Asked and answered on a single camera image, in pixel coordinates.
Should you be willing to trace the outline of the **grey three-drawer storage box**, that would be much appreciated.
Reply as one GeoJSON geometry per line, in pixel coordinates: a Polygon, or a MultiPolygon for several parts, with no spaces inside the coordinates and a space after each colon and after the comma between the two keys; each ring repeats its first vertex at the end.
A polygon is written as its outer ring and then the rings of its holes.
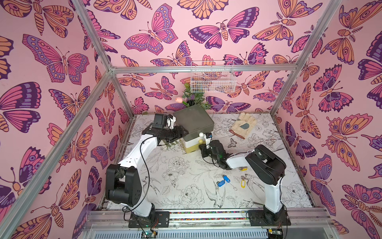
{"type": "Polygon", "coordinates": [[[199,145],[206,143],[205,134],[212,133],[214,121],[202,106],[194,105],[174,112],[175,124],[183,126],[189,133],[181,139],[186,153],[199,149],[199,145]]]}

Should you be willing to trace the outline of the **key with blue tag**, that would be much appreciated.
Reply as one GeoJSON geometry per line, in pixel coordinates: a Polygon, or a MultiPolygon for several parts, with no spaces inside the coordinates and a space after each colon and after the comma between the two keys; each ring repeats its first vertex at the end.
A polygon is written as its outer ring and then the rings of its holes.
{"type": "Polygon", "coordinates": [[[218,181],[216,184],[218,187],[222,187],[225,184],[225,181],[224,180],[218,181]]]}

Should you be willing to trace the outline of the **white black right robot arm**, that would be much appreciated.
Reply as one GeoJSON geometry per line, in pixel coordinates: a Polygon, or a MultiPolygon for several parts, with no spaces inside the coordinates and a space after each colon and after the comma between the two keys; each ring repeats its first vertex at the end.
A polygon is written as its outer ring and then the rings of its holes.
{"type": "Polygon", "coordinates": [[[202,157],[211,157],[212,163],[224,170],[251,168],[264,183],[265,203],[262,210],[249,210],[246,217],[251,226],[290,226],[285,205],[281,200],[281,181],[285,176],[285,162],[260,144],[251,152],[229,154],[219,140],[199,145],[202,157]]]}

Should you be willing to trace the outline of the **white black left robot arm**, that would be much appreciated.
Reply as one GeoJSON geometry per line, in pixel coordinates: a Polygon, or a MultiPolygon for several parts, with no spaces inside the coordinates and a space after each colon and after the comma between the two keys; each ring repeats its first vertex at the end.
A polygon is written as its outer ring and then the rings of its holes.
{"type": "Polygon", "coordinates": [[[155,214],[155,206],[143,192],[139,169],[147,167],[146,159],[161,141],[170,143],[189,134],[183,126],[154,128],[148,126],[135,148],[118,164],[111,164],[106,170],[105,198],[115,204],[122,204],[141,218],[155,214]]]}

